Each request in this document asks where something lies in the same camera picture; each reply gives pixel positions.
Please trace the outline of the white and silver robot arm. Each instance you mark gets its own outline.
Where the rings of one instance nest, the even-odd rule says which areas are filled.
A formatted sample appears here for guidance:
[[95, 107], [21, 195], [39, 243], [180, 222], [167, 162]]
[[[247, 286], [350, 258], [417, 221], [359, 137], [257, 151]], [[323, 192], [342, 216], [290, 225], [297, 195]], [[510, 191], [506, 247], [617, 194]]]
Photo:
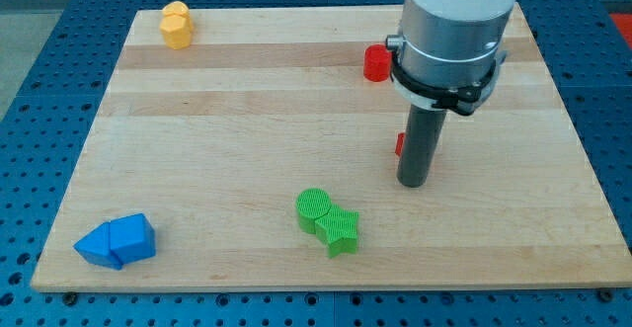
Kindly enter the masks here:
[[396, 91], [426, 111], [473, 114], [492, 94], [516, 0], [405, 0], [386, 38]]

